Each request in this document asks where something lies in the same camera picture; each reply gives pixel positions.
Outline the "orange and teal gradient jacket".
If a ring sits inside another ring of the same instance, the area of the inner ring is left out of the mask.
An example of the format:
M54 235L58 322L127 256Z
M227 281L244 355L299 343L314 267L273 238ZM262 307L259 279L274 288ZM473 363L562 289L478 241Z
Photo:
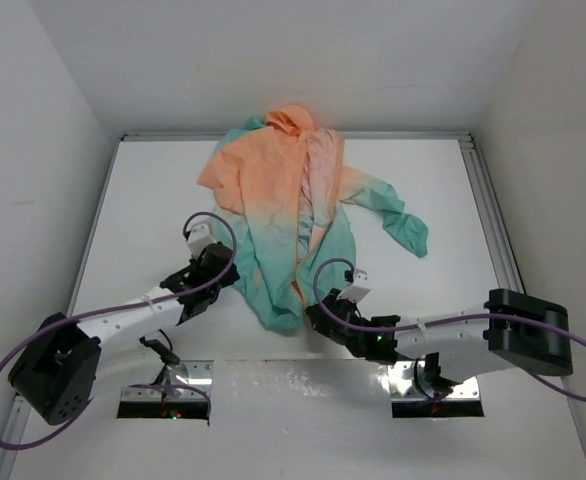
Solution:
M324 261L354 261L356 244L344 205L379 214L383 230L418 258L427 254L428 227L406 212L394 187L344 162L345 141L289 104L253 117L218 143L198 183L213 192L213 226L224 243L238 243L235 289L262 326L290 333L304 325L316 291L344 286Z

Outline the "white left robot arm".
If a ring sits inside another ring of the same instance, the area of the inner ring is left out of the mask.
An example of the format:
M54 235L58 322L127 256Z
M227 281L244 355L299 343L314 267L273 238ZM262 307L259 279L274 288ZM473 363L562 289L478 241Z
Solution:
M9 372L14 389L50 426L75 418L96 396L158 382L181 360L153 334L204 313L239 274L220 242L116 312L70 323L47 318Z

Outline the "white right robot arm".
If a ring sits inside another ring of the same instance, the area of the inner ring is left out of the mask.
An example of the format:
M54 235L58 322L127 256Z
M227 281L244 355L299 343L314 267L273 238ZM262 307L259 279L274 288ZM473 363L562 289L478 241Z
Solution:
M443 397L471 377L511 368L541 376L573 372L565 308L508 289L453 315L363 317L337 289L305 311L312 329L355 358L380 365L416 364L413 385Z

